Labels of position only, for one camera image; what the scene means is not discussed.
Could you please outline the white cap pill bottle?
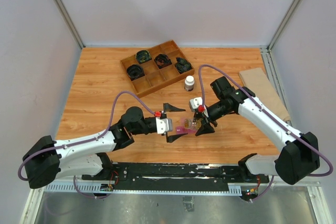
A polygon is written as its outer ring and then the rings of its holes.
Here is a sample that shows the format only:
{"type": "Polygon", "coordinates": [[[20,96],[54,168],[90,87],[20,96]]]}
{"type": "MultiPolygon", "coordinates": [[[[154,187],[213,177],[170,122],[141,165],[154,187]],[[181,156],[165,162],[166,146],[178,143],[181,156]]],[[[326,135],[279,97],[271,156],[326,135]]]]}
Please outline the white cap pill bottle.
{"type": "Polygon", "coordinates": [[[195,79],[193,76],[187,76],[184,80],[184,89],[192,91],[194,89],[195,79]]]}

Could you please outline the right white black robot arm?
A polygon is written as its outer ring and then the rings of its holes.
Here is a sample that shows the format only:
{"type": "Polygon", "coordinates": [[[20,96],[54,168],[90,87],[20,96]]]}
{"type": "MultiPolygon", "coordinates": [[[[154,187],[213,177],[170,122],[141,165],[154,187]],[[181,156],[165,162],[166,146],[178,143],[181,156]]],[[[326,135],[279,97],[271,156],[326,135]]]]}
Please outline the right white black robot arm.
{"type": "Polygon", "coordinates": [[[201,97],[190,99],[194,118],[200,121],[196,135],[215,132],[217,120],[238,114],[259,128],[279,150],[279,155],[249,154],[238,162],[238,177],[250,182],[256,175],[279,176],[294,185],[320,167],[317,137],[301,133],[272,113],[247,87],[235,89],[220,77],[211,83],[218,102],[206,106],[201,97]]]}

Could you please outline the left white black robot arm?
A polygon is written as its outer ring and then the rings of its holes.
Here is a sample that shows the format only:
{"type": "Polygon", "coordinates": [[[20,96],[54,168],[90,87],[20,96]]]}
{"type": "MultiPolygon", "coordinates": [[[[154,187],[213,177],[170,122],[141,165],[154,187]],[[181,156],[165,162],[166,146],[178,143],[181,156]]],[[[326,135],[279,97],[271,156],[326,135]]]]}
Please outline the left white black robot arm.
{"type": "Polygon", "coordinates": [[[140,107],[132,106],[116,124],[104,131],[69,140],[53,140],[50,135],[41,137],[23,156],[29,187],[42,188],[56,179],[72,176],[108,179],[112,175],[112,165],[107,152],[126,148],[134,143],[134,135],[139,134],[155,133],[173,142],[179,135],[168,135],[173,123],[166,114],[180,111],[165,103],[163,111],[146,118],[140,107]]]}

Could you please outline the pink weekly pill organizer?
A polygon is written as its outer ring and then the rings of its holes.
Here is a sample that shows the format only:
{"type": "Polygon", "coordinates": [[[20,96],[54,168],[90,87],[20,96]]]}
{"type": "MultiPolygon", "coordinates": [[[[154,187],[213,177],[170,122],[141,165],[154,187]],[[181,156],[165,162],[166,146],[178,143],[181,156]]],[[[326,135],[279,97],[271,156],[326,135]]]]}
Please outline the pink weekly pill organizer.
{"type": "Polygon", "coordinates": [[[177,126],[176,133],[177,134],[195,134],[197,129],[195,127],[185,127],[185,126],[177,126]]]}

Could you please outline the clear capsule bottle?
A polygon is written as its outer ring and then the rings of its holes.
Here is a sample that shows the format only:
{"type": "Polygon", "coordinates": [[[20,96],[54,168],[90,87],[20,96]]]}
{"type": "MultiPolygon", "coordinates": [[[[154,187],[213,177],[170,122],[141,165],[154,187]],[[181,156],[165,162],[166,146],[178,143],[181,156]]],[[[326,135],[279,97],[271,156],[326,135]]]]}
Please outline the clear capsule bottle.
{"type": "Polygon", "coordinates": [[[183,120],[182,125],[187,130],[197,131],[202,126],[202,123],[201,123],[201,119],[197,119],[197,118],[185,118],[183,120]]]}

